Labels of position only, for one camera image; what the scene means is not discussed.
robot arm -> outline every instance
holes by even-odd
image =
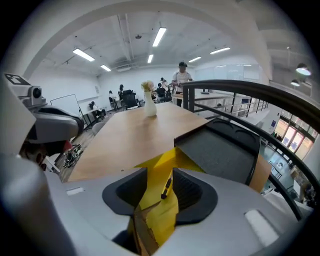
[[[63,109],[49,106],[40,86],[30,84],[16,74],[4,74],[4,80],[24,107],[35,117],[21,147],[22,157],[41,164],[46,156],[62,153],[66,141],[79,136],[84,122]]]

man in white shirt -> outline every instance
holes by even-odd
[[[172,82],[171,84],[175,87],[175,94],[181,94],[183,92],[182,90],[182,83],[192,81],[191,75],[186,71],[186,67],[188,65],[181,61],[179,63],[179,71],[174,72],[173,77],[172,77]],[[181,107],[182,99],[177,98],[176,99],[176,104],[177,106]]]

